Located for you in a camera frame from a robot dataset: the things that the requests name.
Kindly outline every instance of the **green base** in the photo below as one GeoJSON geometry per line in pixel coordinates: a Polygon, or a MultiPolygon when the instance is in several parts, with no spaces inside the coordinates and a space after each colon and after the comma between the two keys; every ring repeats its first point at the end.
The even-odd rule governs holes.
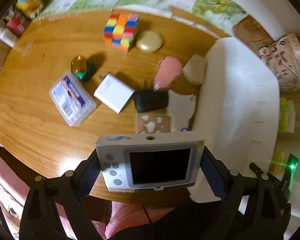
{"type": "Polygon", "coordinates": [[[83,73],[75,73],[73,71],[71,71],[71,72],[73,75],[75,75],[77,77],[77,79],[85,82],[85,81],[90,80],[93,77],[93,75],[96,72],[96,68],[92,64],[92,62],[87,60],[87,70],[85,72],[83,72],[83,73]]]}

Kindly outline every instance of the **black screen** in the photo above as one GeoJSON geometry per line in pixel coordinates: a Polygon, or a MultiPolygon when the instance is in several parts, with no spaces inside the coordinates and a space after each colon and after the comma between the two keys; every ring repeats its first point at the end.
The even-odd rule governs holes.
{"type": "Polygon", "coordinates": [[[191,149],[130,152],[133,184],[186,179],[191,149]]]}

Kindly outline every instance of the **clear plastic box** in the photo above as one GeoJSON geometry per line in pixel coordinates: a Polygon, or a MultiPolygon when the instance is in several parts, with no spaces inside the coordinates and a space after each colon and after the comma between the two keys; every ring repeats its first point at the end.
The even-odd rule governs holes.
{"type": "Polygon", "coordinates": [[[49,94],[69,126],[80,125],[97,108],[93,97],[71,72],[66,72],[49,94]]]}

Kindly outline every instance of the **colorful cube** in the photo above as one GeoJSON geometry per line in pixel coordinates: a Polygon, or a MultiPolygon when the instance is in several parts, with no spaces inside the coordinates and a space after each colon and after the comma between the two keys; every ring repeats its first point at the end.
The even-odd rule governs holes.
{"type": "Polygon", "coordinates": [[[112,13],[103,30],[107,46],[129,51],[137,34],[138,14],[112,13]]]}

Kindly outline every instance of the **white bottle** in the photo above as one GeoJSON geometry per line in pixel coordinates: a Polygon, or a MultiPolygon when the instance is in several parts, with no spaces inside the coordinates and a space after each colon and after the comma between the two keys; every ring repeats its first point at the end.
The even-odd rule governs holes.
{"type": "Polygon", "coordinates": [[[18,37],[8,28],[0,26],[0,40],[2,40],[9,47],[13,48],[18,41],[18,37]]]}

